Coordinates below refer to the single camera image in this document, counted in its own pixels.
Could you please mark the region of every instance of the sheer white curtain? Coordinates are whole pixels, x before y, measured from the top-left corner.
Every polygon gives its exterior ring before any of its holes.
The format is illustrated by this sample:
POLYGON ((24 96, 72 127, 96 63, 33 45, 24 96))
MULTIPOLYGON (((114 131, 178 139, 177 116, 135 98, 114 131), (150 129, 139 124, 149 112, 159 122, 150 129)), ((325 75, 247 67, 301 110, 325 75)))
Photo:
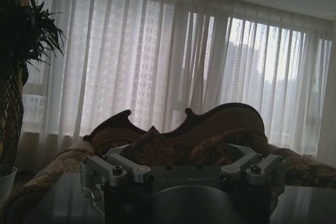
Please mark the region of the sheer white curtain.
POLYGON ((326 95, 323 106, 323 116, 318 146, 317 159, 323 163, 336 167, 336 19, 332 48, 330 53, 330 63, 328 69, 328 80, 326 95))
POLYGON ((19 167, 125 109, 165 132, 226 102, 254 106, 270 143, 316 154, 331 22, 234 0, 42 1, 68 40, 29 69, 19 167))

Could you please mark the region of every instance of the table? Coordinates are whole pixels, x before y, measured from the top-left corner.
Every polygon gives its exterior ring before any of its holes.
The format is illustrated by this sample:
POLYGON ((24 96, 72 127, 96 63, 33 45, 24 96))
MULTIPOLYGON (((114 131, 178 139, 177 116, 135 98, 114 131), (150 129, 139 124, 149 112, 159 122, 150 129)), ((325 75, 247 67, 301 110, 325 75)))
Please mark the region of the table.
MULTIPOLYGON (((64 174, 24 223, 99 224, 101 221, 81 194, 80 175, 64 174)), ((286 186, 270 223, 336 223, 336 189, 286 186)))

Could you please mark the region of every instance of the screw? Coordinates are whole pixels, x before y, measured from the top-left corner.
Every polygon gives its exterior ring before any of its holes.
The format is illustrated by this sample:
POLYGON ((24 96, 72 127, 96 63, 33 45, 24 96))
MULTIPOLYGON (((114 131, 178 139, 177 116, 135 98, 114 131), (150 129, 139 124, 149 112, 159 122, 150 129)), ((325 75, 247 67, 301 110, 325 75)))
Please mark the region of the screw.
POLYGON ((145 182, 145 184, 152 183, 154 179, 155 179, 155 176, 152 173, 146 173, 143 175, 143 181, 145 182))
POLYGON ((219 179, 222 181, 222 182, 230 182, 230 175, 228 173, 221 173, 219 175, 219 179))
POLYGON ((261 173, 261 167, 259 165, 251 165, 250 169, 251 169, 251 172, 253 174, 260 174, 261 173))
POLYGON ((123 168, 120 165, 116 165, 113 167, 113 175, 119 176, 122 174, 123 168))

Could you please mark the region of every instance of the patterned sofa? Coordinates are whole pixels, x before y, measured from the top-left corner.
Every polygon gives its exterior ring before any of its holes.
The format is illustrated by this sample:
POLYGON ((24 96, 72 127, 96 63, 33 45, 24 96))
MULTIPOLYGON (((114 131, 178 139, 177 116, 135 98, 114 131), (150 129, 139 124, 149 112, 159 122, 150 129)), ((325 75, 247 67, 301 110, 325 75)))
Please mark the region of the patterned sofa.
POLYGON ((295 152, 267 143, 259 113, 241 103, 220 105, 196 115, 186 109, 186 120, 176 130, 160 134, 154 127, 148 132, 128 119, 123 111, 103 123, 84 141, 58 154, 6 201, 2 215, 5 223, 21 223, 63 173, 79 173, 85 156, 101 156, 109 148, 130 144, 122 155, 144 165, 224 165, 235 161, 226 144, 249 146, 257 153, 281 155, 288 160, 286 185, 336 188, 336 169, 305 158, 295 152))

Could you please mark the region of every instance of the cushion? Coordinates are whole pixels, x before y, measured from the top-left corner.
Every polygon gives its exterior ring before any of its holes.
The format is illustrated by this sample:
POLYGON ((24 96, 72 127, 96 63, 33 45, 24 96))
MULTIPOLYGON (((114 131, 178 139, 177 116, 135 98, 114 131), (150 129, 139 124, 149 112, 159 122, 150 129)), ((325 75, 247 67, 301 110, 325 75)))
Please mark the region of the cushion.
POLYGON ((286 185, 336 188, 336 169, 286 148, 273 154, 287 159, 286 185))
POLYGON ((155 127, 131 144, 131 159, 141 165, 171 166, 178 163, 177 152, 171 148, 155 127))
POLYGON ((257 153, 267 156, 267 138, 264 133, 250 129, 236 129, 217 134, 194 146, 188 156, 189 165, 228 165, 239 157, 231 154, 227 144, 248 146, 257 153))

